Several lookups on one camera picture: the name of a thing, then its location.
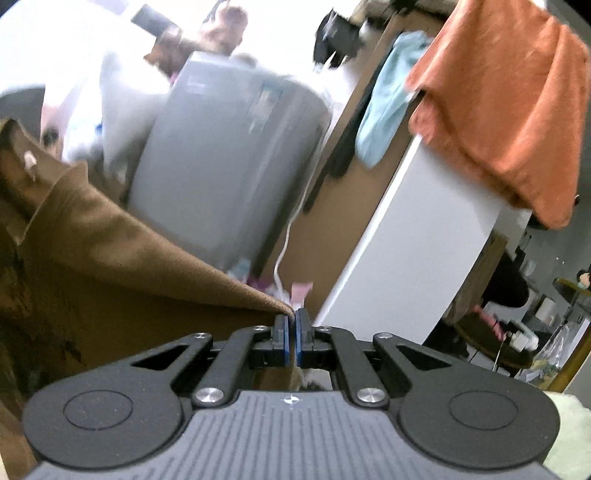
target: white clip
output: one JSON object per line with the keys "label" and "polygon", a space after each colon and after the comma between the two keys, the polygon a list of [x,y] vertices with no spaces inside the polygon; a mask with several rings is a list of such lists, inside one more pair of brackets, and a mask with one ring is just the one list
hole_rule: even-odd
{"label": "white clip", "polygon": [[31,180],[35,181],[37,179],[37,159],[30,150],[27,150],[23,157],[25,160],[25,171],[31,177]]}

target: light blue cloth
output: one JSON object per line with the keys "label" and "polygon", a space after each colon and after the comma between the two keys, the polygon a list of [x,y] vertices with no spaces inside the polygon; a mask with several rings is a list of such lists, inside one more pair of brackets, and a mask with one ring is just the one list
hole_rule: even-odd
{"label": "light blue cloth", "polygon": [[375,82],[368,108],[361,120],[355,153],[369,168],[382,159],[412,99],[404,82],[433,41],[425,32],[402,33]]}

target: screw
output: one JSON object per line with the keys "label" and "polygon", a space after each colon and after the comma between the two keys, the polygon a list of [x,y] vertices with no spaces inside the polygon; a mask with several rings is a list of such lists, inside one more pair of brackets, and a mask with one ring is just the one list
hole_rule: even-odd
{"label": "screw", "polygon": [[217,403],[223,398],[223,391],[214,387],[200,388],[195,393],[195,398],[203,403]]}
{"label": "screw", "polygon": [[357,392],[357,398],[365,403],[377,403],[386,398],[386,394],[379,388],[362,388]]}

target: orange towel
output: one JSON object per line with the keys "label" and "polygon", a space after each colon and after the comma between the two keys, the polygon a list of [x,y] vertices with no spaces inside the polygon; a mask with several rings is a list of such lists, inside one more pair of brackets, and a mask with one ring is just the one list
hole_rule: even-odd
{"label": "orange towel", "polygon": [[585,44],[529,0],[460,0],[407,78],[409,125],[468,178],[549,228],[573,213],[587,109]]}

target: black garment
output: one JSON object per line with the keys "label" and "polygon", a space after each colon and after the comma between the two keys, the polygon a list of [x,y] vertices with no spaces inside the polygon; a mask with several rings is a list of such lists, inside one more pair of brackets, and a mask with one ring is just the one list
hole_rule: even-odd
{"label": "black garment", "polygon": [[530,289],[519,273],[517,265],[507,252],[503,252],[503,256],[482,294],[482,305],[494,301],[499,305],[517,309],[527,303],[529,296]]}

